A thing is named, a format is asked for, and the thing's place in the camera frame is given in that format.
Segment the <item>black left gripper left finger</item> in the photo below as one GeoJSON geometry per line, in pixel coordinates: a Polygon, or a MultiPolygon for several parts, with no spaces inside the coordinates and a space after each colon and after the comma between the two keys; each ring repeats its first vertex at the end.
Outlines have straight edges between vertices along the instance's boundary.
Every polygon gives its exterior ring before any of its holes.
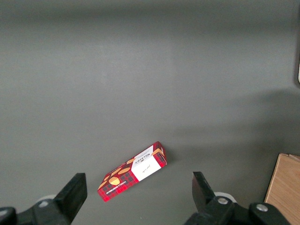
{"type": "Polygon", "coordinates": [[[69,225],[87,198],[86,174],[77,173],[53,198],[43,198],[17,214],[18,225],[69,225]]]}

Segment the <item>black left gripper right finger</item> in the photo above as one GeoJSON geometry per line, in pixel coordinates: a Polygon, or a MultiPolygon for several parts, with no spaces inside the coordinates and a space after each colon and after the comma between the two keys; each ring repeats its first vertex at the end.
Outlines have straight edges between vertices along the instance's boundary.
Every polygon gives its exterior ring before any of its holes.
{"type": "Polygon", "coordinates": [[[192,196],[197,212],[186,225],[247,225],[248,212],[224,195],[217,196],[202,172],[193,172],[192,196]]]}

